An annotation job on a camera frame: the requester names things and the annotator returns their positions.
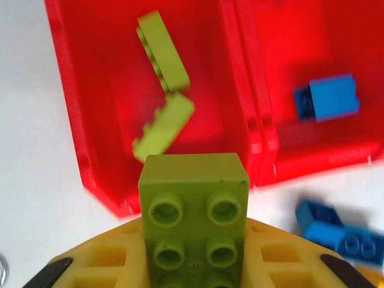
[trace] black rubber pad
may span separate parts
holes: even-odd
[[[328,254],[320,258],[348,288],[376,288],[348,262]]]
[[[72,262],[72,258],[63,258],[48,264],[23,288],[51,288]]]

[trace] lego brick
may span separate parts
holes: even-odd
[[[309,87],[295,92],[299,119],[317,121],[339,118],[359,112],[356,82],[351,74],[311,80]]]
[[[383,266],[383,235],[346,226],[334,208],[314,201],[302,201],[296,210],[296,217],[305,239],[332,249],[345,258]]]
[[[384,236],[366,229],[346,226],[346,236],[336,250],[344,258],[383,266]]]
[[[190,80],[158,11],[138,19],[137,34],[164,91],[184,90]]]
[[[152,288],[240,287],[248,189],[234,153],[148,156],[139,195]]]
[[[166,104],[155,111],[152,124],[143,127],[141,139],[133,141],[133,155],[145,162],[148,155],[164,153],[194,112],[194,104],[180,92],[168,94]]]
[[[344,225],[335,209],[303,200],[296,209],[302,236],[314,243],[336,250],[345,237]]]

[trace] yellow plastic base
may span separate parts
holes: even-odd
[[[377,288],[384,288],[384,276],[379,271],[371,270],[366,267],[355,268]]]
[[[324,253],[340,257],[291,233],[247,219],[241,287],[346,288],[320,260]],[[50,263],[65,257],[74,261],[52,288],[151,287],[141,218],[96,236]]]

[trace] lego stud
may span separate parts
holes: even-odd
[[[349,255],[359,253],[359,238],[355,234],[348,234],[345,239],[346,251]]]
[[[148,211],[149,219],[163,228],[170,228],[182,219],[182,201],[177,194],[158,193]]]
[[[370,237],[361,241],[361,254],[366,259],[372,259],[376,254],[376,245]]]
[[[239,219],[241,206],[233,193],[218,191],[208,197],[206,213],[213,223],[226,226],[235,223]]]
[[[163,270],[179,268],[185,259],[184,245],[178,238],[160,238],[154,249],[154,262]]]
[[[233,239],[227,235],[213,236],[206,243],[206,258],[215,268],[227,268],[238,258],[238,251]]]
[[[233,283],[230,275],[218,272],[207,277],[206,288],[233,288]]]
[[[168,273],[160,277],[158,288],[185,288],[184,278],[177,273]]]

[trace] plastic toy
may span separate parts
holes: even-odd
[[[139,18],[139,25],[137,34],[163,90],[173,92],[189,87],[190,79],[160,14],[155,11]]]
[[[300,119],[323,121],[357,114],[360,103],[351,74],[311,80],[309,87],[295,92]]]
[[[384,236],[344,225],[335,209],[304,200],[296,217],[305,239],[336,251],[345,258],[383,266]]]
[[[363,266],[357,266],[355,268],[373,285],[375,285],[375,287],[384,288],[384,276],[381,272]]]
[[[143,128],[141,139],[133,142],[133,154],[141,162],[148,155],[158,155],[170,146],[194,112],[194,104],[180,92],[168,94],[162,109],[155,110],[155,120]]]
[[[240,287],[248,189],[235,153],[148,156],[139,193],[152,287]]]
[[[24,288],[374,287],[337,253],[246,219],[236,154],[151,155],[139,186],[142,218],[54,258]]]
[[[346,236],[336,210],[321,203],[303,200],[296,209],[302,236],[311,242],[337,251]]]

